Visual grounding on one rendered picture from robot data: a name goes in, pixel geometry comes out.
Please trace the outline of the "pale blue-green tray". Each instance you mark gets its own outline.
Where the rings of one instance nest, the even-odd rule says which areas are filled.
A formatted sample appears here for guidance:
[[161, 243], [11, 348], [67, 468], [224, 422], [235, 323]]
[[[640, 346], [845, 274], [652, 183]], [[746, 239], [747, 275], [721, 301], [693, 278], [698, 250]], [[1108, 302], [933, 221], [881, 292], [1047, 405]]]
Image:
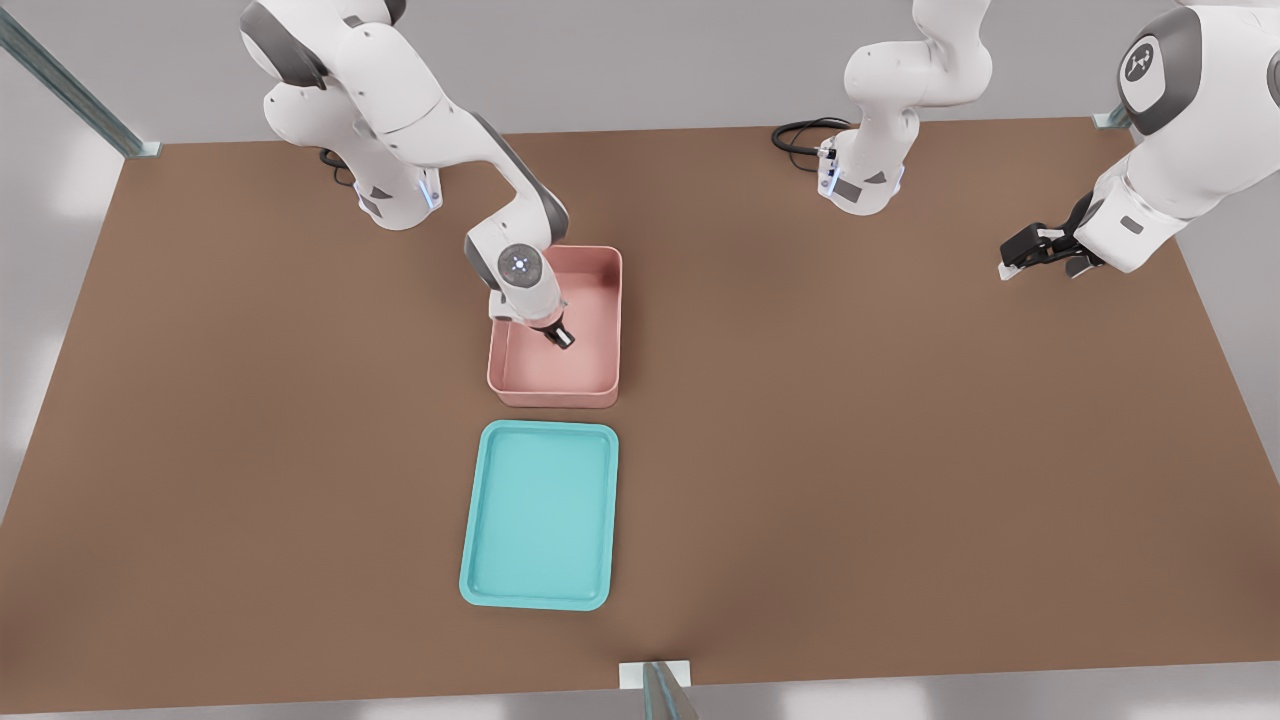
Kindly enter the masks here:
[[497, 420], [481, 433], [460, 593], [591, 612], [611, 592], [620, 438], [603, 424]]

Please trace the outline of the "pink open box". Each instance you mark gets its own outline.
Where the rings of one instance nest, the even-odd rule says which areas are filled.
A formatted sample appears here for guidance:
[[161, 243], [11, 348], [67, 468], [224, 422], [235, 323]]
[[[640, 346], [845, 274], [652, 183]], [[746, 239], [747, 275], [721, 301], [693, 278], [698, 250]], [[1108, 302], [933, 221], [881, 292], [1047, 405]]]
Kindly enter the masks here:
[[622, 331], [622, 256], [607, 246], [550, 247], [568, 306], [568, 348], [511, 322], [493, 322], [488, 384], [511, 407], [604, 409], [616, 402]]

